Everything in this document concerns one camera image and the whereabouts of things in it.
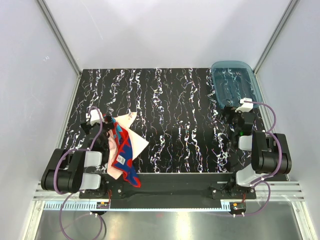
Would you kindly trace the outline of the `pink towel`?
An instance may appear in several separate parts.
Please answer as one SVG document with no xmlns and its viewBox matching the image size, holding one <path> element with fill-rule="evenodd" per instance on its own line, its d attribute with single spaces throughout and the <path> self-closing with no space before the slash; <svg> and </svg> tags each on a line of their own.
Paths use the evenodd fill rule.
<svg viewBox="0 0 320 240">
<path fill-rule="evenodd" d="M 149 142 L 145 140 L 143 137 L 135 133 L 133 130 L 130 129 L 131 125 L 135 121 L 137 117 L 137 112 L 131 112 L 125 115 L 120 115 L 115 117 L 115 121 L 119 123 L 119 125 L 128 131 L 128 135 L 130 140 L 133 142 L 133 161 L 142 153 L 142 151 L 148 146 Z M 116 141 L 112 131 L 109 130 L 108 133 L 110 136 L 108 137 L 108 144 L 109 144 L 109 157 L 107 163 L 107 170 L 106 172 L 113 177 L 114 179 L 118 179 L 122 172 L 112 166 L 112 163 L 116 159 L 116 154 L 118 153 Z"/>
</svg>

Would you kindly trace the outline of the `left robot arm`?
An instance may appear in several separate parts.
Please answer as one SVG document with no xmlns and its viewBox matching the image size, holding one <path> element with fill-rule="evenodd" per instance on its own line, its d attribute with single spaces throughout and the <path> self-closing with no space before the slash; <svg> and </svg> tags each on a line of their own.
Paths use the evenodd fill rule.
<svg viewBox="0 0 320 240">
<path fill-rule="evenodd" d="M 109 131 L 114 128 L 114 122 L 111 116 L 106 116 L 102 122 L 93 125 L 83 122 L 80 126 L 86 135 L 90 134 L 92 128 L 100 128 L 96 136 L 89 140 L 88 148 L 56 148 L 41 177 L 40 185 L 43 190 L 55 191 L 60 195 L 90 190 L 95 197 L 103 198 L 108 193 L 107 184 L 101 181 L 102 177 L 98 173 L 85 173 L 84 170 L 108 163 Z"/>
</svg>

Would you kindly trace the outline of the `red blue patterned towel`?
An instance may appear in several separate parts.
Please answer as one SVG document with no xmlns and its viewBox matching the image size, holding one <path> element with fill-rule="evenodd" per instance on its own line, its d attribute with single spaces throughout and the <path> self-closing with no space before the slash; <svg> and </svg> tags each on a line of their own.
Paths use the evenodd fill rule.
<svg viewBox="0 0 320 240">
<path fill-rule="evenodd" d="M 141 181 L 133 167 L 134 148 L 132 146 L 129 127 L 135 120 L 134 114 L 113 117 L 113 129 L 109 130 L 109 158 L 107 174 L 117 180 L 119 177 L 135 188 L 141 187 Z"/>
</svg>

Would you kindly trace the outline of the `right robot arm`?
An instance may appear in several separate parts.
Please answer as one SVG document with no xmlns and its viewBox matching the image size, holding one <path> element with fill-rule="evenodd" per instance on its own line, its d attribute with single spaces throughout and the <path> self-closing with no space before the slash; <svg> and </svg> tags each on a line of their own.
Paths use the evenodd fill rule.
<svg viewBox="0 0 320 240">
<path fill-rule="evenodd" d="M 255 115 L 250 105 L 226 105 L 221 111 L 231 130 L 229 140 L 235 149 L 251 152 L 251 162 L 236 171 L 222 191 L 232 198 L 248 193 L 250 188 L 265 179 L 292 169 L 292 160 L 286 136 L 282 133 L 255 131 Z"/>
</svg>

